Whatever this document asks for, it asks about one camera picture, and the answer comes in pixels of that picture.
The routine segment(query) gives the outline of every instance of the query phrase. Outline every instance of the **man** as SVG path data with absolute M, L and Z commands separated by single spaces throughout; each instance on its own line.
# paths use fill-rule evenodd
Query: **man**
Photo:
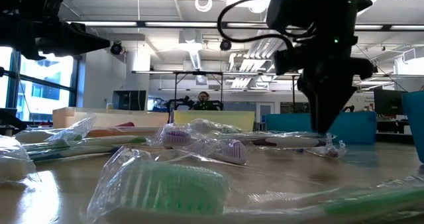
M 202 91 L 197 96 L 199 101 L 194 104 L 193 110 L 196 111 L 217 111 L 218 108 L 214 106 L 211 102 L 209 102 L 209 94 L 206 91 Z

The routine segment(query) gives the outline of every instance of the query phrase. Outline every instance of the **monitor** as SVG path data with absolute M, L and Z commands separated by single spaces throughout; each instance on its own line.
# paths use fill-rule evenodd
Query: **monitor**
M 146 91 L 114 91 L 113 108 L 127 111 L 144 111 Z
M 403 115 L 402 95 L 406 91 L 374 90 L 374 103 L 379 115 Z

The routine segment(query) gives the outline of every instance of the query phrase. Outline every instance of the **fluorescent light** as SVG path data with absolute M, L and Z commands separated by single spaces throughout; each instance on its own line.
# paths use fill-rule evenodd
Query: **fluorescent light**
M 257 76 L 258 72 L 223 72 L 223 75 Z
M 270 74 L 270 73 L 266 73 L 266 74 L 263 74 L 263 75 L 264 76 L 276 76 L 276 74 Z M 286 74 L 283 74 L 281 76 L 300 76 L 300 74 L 286 73 Z
M 132 71 L 136 74 L 174 74 L 171 71 Z
M 394 25 L 391 30 L 424 30 L 424 25 Z
M 201 28 L 216 28 L 217 23 L 211 22 L 145 22 L 146 27 L 201 27 Z
M 356 30 L 380 30 L 383 25 L 355 25 Z
M 89 27 L 137 27 L 137 22 L 124 21 L 70 21 L 68 23 L 81 23 Z
M 268 28 L 266 23 L 227 23 L 227 26 L 229 28 Z

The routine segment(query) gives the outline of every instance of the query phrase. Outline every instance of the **blue partition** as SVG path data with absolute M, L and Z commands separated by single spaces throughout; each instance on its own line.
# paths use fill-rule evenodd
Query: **blue partition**
M 424 91 L 405 93 L 402 96 L 402 103 L 419 160 L 424 163 Z
M 311 116 L 303 114 L 275 114 L 266 116 L 268 131 L 311 132 Z M 340 113 L 330 131 L 337 135 L 336 141 L 347 144 L 374 144 L 376 141 L 377 116 L 375 112 Z

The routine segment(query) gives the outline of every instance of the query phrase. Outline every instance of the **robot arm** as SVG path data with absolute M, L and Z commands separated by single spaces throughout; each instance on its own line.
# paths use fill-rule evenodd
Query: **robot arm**
M 107 48 L 110 42 L 87 34 L 85 25 L 65 23 L 58 13 L 63 0 L 0 0 L 0 46 L 10 46 L 31 60 L 54 53 L 72 56 Z
M 351 58 L 356 14 L 372 5 L 371 0 L 271 0 L 266 23 L 280 34 L 267 34 L 248 39 L 228 37 L 221 28 L 224 14 L 242 0 L 229 5 L 218 18 L 218 31 L 231 42 L 251 42 L 262 38 L 280 38 L 287 49 L 274 55 L 276 74 L 303 69 L 297 81 L 298 90 L 309 100 L 312 129 L 326 133 L 340 111 L 356 91 L 354 75 L 361 79 L 372 76 L 372 63 Z M 304 28 L 303 34 L 292 34 L 288 26 Z M 300 46 L 293 47 L 293 42 Z

